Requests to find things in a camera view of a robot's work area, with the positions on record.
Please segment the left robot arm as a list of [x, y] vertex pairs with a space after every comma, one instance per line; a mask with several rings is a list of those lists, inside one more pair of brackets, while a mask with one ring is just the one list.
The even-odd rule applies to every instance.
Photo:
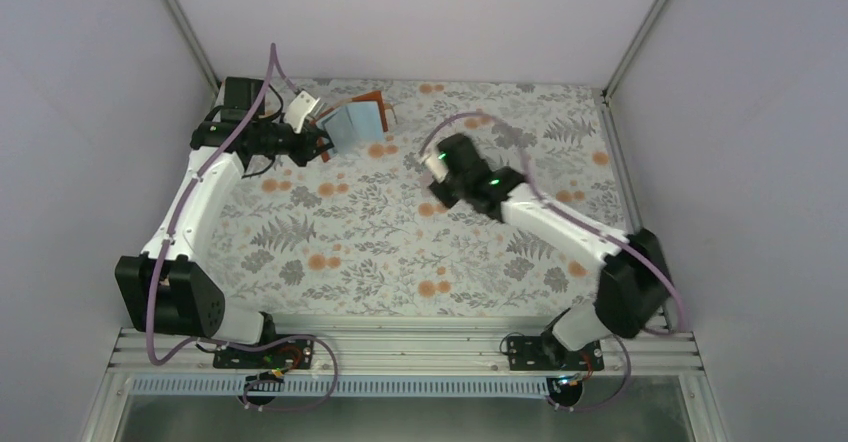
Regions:
[[115, 268], [136, 330], [239, 344], [255, 367], [276, 358], [279, 342], [269, 315], [228, 301], [213, 279], [207, 264], [215, 225], [253, 159], [287, 156], [303, 167], [333, 146], [307, 123], [321, 107], [318, 98], [298, 90], [290, 103], [267, 110], [263, 85], [225, 80], [220, 101], [192, 134], [185, 176], [160, 227]]

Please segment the brown leather card holder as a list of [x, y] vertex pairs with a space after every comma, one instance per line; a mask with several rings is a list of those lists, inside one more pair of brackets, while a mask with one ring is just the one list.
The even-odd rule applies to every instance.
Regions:
[[314, 123], [328, 138], [319, 140], [322, 162], [365, 145], [382, 143], [389, 132], [387, 104], [383, 93], [371, 91], [345, 99], [325, 111]]

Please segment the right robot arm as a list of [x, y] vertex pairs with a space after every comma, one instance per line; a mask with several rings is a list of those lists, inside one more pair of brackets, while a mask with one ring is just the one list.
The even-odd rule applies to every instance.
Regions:
[[543, 329], [541, 353], [552, 368], [567, 368], [591, 342], [634, 338], [671, 297], [673, 285], [653, 232], [627, 234], [547, 199], [527, 172], [491, 168], [464, 134], [423, 150], [420, 160], [433, 176], [430, 191], [446, 207], [463, 201], [540, 238], [597, 277], [593, 300], [573, 304]]

